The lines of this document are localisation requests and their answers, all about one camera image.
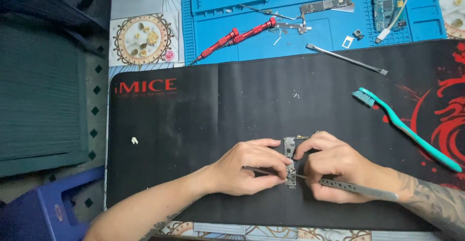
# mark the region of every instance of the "table surface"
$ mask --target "table surface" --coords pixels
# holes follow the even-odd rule
[[[449,3],[452,0],[440,0],[443,10],[449,10]],[[109,83],[118,73],[130,71],[145,71],[160,68],[175,68],[184,66],[184,45],[182,37],[182,26],[180,19],[180,0],[112,0],[111,22],[110,22],[110,69]],[[155,15],[166,18],[170,23],[171,30],[171,47],[175,54],[169,57],[165,52],[156,60],[149,64],[131,64],[118,60],[120,48],[115,47],[118,32],[121,31],[119,24],[130,17],[141,15]],[[443,13],[447,35],[449,38],[459,37],[465,34],[465,28],[451,29],[450,23],[455,20],[454,13]],[[106,204],[107,183],[105,181],[105,200]],[[231,239],[231,240],[257,240],[257,241],[275,241],[288,239],[316,239],[321,241],[340,240],[340,241],[375,241],[375,240],[440,240],[432,233],[423,232],[389,232],[389,231],[369,231],[369,230],[340,230],[340,229],[321,229],[308,227],[286,227],[286,226],[248,226],[248,225],[224,225],[208,224],[194,222],[171,221],[164,227],[160,234],[183,236],[189,239]]]

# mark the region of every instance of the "blue silicone repair mat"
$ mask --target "blue silicone repair mat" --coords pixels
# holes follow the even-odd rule
[[[244,4],[259,9],[272,9],[273,12],[295,18],[299,6],[318,0],[181,0],[182,26],[186,63],[193,61],[204,49],[212,46],[221,37],[236,27],[244,33],[265,23],[270,15],[242,8]],[[439,0],[408,0],[405,7],[407,26],[400,31],[392,31],[380,44],[374,42],[378,32],[374,29],[372,0],[352,0],[353,13],[335,10],[305,14],[306,25],[311,27],[299,35],[297,30],[286,29],[288,34],[279,31],[263,31],[245,41],[213,52],[196,64],[219,63],[237,60],[281,57],[311,53],[305,48],[307,43],[330,50],[344,50],[342,44],[346,36],[360,30],[365,37],[355,39],[350,46],[368,48],[446,38]],[[278,19],[279,23],[302,23],[301,19]]]

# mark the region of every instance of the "tattoo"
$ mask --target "tattoo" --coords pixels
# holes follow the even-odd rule
[[[399,173],[401,191],[410,190],[411,197],[400,202],[402,206],[419,215],[452,237],[465,235],[465,192],[442,187]]]
[[[189,205],[185,206],[184,208],[182,208],[181,210],[179,210],[178,212],[172,214],[172,215],[167,215],[166,216],[166,220],[165,221],[162,221],[162,222],[158,222],[154,225],[154,228],[150,229],[150,231],[143,237],[141,238],[139,241],[147,241],[149,240],[152,236],[154,236],[155,234],[157,234],[162,228],[164,228],[171,220],[173,220],[173,218],[177,217],[179,214],[181,214],[182,211],[186,210],[188,207],[190,207],[190,205],[192,204],[190,203]]]

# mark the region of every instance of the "teal toothbrush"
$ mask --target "teal toothbrush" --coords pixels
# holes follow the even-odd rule
[[[396,125],[399,129],[404,131],[407,135],[409,135],[416,143],[418,143],[423,149],[425,149],[431,156],[433,156],[436,160],[443,163],[445,166],[449,167],[450,169],[456,172],[462,172],[462,168],[453,160],[451,160],[448,156],[444,155],[438,149],[435,149],[421,137],[419,137],[415,132],[413,132],[407,125],[402,122],[398,116],[394,113],[394,111],[386,104],[384,101],[380,100],[375,94],[371,93],[369,90],[364,88],[359,88],[357,91],[353,92],[352,95],[368,105],[369,107],[373,107],[373,104],[378,103],[381,107],[383,107],[389,118],[391,119],[392,124]]]

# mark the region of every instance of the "hand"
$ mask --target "hand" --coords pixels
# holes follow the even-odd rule
[[[209,166],[209,177],[214,180],[211,192],[233,196],[252,195],[286,182],[286,165],[291,164],[292,161],[269,148],[280,144],[281,141],[272,139],[237,143]],[[243,166],[272,167],[278,175],[255,177],[253,171],[242,169]]]
[[[306,184],[311,188],[317,200],[336,203],[363,203],[374,200],[360,194],[320,185],[318,181],[325,174],[337,175],[334,179],[369,188],[396,192],[398,176],[393,169],[381,167],[364,158],[349,146],[328,132],[315,133],[301,143],[294,159],[299,160],[310,149],[322,150],[310,154],[305,164]]]

